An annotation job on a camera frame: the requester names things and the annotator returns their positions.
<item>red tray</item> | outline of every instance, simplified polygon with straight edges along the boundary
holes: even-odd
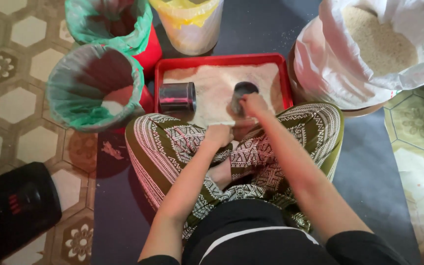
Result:
[[[244,55],[224,55],[191,57],[177,59],[162,59],[156,64],[155,68],[155,113],[159,113],[158,91],[163,84],[163,75],[165,71],[172,69],[187,69],[203,65],[209,66],[236,66],[236,65],[262,65],[266,63],[275,63],[279,68],[279,79],[281,82],[282,100],[284,109],[292,107],[291,85],[287,75],[286,59],[279,53],[258,53]]]

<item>white plastic bag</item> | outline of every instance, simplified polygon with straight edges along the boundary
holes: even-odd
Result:
[[[379,22],[392,23],[418,53],[418,64],[399,73],[373,77],[343,21],[346,6],[371,9]],[[294,70],[307,100],[323,100],[341,109],[383,103],[396,91],[424,85],[424,0],[323,0],[295,44]]]

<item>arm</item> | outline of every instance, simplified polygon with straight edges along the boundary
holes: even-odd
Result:
[[[246,113],[261,123],[297,204],[326,242],[345,231],[372,232],[345,202],[297,139],[277,120],[258,94],[244,97]]]
[[[139,261],[155,255],[172,256],[177,261],[181,261],[184,223],[196,204],[215,153],[232,139],[229,126],[209,127],[199,150],[181,171],[164,197],[153,219]]]

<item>green patterned pants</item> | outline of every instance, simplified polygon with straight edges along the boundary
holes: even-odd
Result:
[[[341,111],[327,103],[293,106],[278,120],[308,151],[315,164],[331,181],[343,139]],[[130,158],[150,204],[158,209],[181,170],[197,152],[205,129],[162,114],[147,114],[131,121],[125,137]],[[265,131],[258,125],[232,151],[232,144],[219,149],[212,165],[230,157],[232,180],[253,178],[225,191],[205,176],[199,198],[184,226],[189,238],[197,224],[220,203],[237,199],[262,199],[281,208],[304,231],[310,223],[300,212]]]

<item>metal cup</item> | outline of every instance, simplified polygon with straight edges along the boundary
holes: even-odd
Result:
[[[251,82],[239,82],[235,85],[233,90],[232,101],[230,102],[230,109],[237,115],[243,117],[243,107],[240,105],[240,99],[243,95],[251,94],[251,93],[259,93],[259,89],[257,86]]]
[[[164,114],[196,112],[196,87],[193,82],[162,84],[158,94]]]

